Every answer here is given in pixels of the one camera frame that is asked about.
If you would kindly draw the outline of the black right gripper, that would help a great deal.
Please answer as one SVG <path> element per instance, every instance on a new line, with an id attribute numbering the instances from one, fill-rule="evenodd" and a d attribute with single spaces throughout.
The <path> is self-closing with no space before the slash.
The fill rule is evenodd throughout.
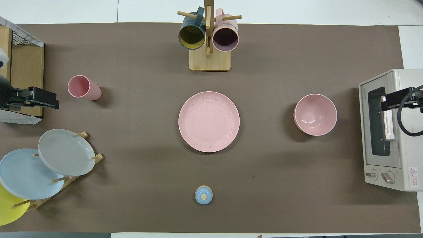
<path id="1" fill-rule="evenodd" d="M 408 87 L 393 93 L 386 94 L 385 101 L 381 102 L 381 110 L 387 111 L 390 110 L 390 108 L 399 108 L 400 103 L 404 98 L 406 98 L 404 107 L 417 108 L 417 96 L 414 96 L 413 93 L 408 96 L 408 93 L 414 89 L 414 87 Z"/>

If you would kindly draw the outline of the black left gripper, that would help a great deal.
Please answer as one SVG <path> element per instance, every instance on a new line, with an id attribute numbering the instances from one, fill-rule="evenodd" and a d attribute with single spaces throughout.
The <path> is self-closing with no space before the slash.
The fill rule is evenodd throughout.
<path id="1" fill-rule="evenodd" d="M 28 87 L 27 89 L 13 88 L 10 96 L 6 97 L 6 109 L 36 106 L 59 109 L 57 95 L 38 87 Z"/>

